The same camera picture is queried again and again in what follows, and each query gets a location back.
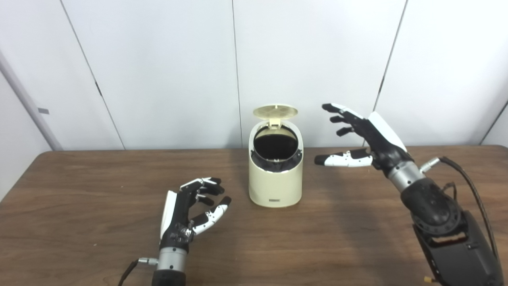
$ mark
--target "wood grain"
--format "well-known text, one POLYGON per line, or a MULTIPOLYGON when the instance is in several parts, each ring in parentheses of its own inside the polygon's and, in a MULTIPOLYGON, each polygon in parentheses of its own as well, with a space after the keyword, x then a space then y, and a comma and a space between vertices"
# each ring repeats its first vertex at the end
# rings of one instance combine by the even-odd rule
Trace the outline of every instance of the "wood grain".
MULTIPOLYGON (((116 285, 130 261, 157 257, 166 191, 207 176, 222 178, 233 202, 191 244, 188 285, 424 285, 430 269, 383 174, 313 164, 343 150, 306 149, 302 200, 284 209, 250 201, 245 149, 44 153, 0 203, 0 285, 116 285)), ((418 164, 446 155, 466 169, 507 269, 508 149, 409 151, 418 164)), ((457 173, 437 166, 429 176, 455 181, 460 204, 480 218, 457 173)), ((140 265, 124 285, 150 285, 152 271, 140 265)))

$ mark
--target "trash can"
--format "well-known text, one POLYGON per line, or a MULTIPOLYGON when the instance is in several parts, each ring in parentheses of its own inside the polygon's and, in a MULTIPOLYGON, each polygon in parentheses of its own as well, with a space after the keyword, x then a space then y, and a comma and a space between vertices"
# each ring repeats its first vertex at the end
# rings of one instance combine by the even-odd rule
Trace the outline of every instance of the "trash can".
POLYGON ((263 120, 249 137, 249 195, 257 205, 288 207, 302 197, 302 135, 296 125, 286 121, 297 113, 283 104, 254 110, 263 120))

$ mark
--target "robotic hand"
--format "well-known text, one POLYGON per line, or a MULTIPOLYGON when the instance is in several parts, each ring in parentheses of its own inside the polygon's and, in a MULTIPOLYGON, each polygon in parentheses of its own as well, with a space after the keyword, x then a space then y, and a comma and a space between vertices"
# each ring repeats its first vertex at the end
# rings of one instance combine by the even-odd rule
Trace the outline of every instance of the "robotic hand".
POLYGON ((194 218, 188 218, 189 208, 196 202, 213 206, 214 201, 205 194, 224 193, 218 178, 200 178, 180 186, 180 191, 168 191, 161 223, 159 259, 140 258, 133 261, 123 274, 121 286, 137 263, 157 265, 152 277, 152 286, 185 286, 185 260, 189 243, 198 235, 212 227, 228 209, 231 198, 225 196, 217 206, 194 218))
POLYGON ((446 157, 434 158, 418 168, 406 147, 390 126, 373 112, 369 118, 339 104, 324 104, 323 109, 337 113, 331 117, 332 123, 347 123, 337 131, 344 136, 357 133, 370 146, 331 155, 318 155, 317 165, 359 167, 373 165, 383 171, 397 190, 403 204, 411 211, 413 229, 425 254, 435 279, 443 286, 501 286, 502 270, 497 255, 492 230, 481 203, 478 192, 470 178, 455 162, 446 157), (487 226, 491 247, 482 234, 478 223, 470 212, 463 211, 434 181, 424 175, 433 165, 444 162, 457 171, 470 185, 487 226))

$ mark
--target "lid hinge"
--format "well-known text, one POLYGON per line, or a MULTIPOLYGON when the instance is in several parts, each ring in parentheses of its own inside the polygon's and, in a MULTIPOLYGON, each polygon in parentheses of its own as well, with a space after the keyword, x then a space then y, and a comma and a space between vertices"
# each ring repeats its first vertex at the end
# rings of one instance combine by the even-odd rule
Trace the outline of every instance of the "lid hinge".
POLYGON ((280 129, 280 127, 281 127, 280 118, 270 118, 268 120, 268 126, 272 130, 280 129))

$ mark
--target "black cable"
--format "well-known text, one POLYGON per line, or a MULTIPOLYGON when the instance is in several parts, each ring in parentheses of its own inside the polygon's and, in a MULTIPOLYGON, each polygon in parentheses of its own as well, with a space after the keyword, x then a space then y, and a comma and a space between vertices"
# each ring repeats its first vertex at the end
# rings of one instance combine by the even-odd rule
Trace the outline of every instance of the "black cable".
POLYGON ((494 233, 492 232, 492 227, 490 225, 489 218, 487 217, 487 212, 485 211, 485 207, 483 206, 482 199, 480 198, 480 194, 478 194, 478 190, 474 186, 473 181, 467 175, 466 171, 464 171, 464 169, 459 164, 455 163, 454 161, 450 160, 447 157, 440 157, 439 160, 441 162, 447 164, 448 166, 452 167, 453 169, 457 170, 462 175, 462 177, 464 177, 467 184, 471 188, 471 191, 473 192, 474 199, 476 199, 478 208, 480 209, 480 212, 482 214, 483 222, 485 223, 485 228, 487 229, 487 234, 489 236, 492 252, 494 253, 494 256, 496 257, 496 259, 499 260, 499 255, 497 253, 496 241, 494 240, 494 233))
POLYGON ((127 276, 131 273, 131 271, 136 267, 138 264, 138 260, 134 260, 131 262, 129 267, 125 270, 125 272, 122 274, 122 277, 120 278, 120 281, 118 282, 118 286, 122 286, 123 281, 127 278, 127 276))

